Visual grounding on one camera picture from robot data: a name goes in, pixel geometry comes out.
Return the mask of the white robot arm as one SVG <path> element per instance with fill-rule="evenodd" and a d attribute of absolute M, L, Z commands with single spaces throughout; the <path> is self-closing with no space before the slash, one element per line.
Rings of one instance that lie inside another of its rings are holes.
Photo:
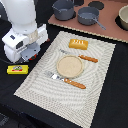
<path fill-rule="evenodd" d="M 36 3 L 37 0 L 0 0 L 0 18 L 12 25 L 2 41 L 6 57 L 13 63 L 32 59 L 48 40 L 46 25 L 37 27 Z"/>

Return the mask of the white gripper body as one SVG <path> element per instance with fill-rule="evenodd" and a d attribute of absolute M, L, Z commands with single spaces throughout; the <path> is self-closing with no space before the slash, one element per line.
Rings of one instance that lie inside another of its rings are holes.
<path fill-rule="evenodd" d="M 48 40 L 46 25 L 41 25 L 30 35 L 17 34 L 10 30 L 3 38 L 6 57 L 13 63 L 26 62 L 37 55 L 40 45 Z"/>

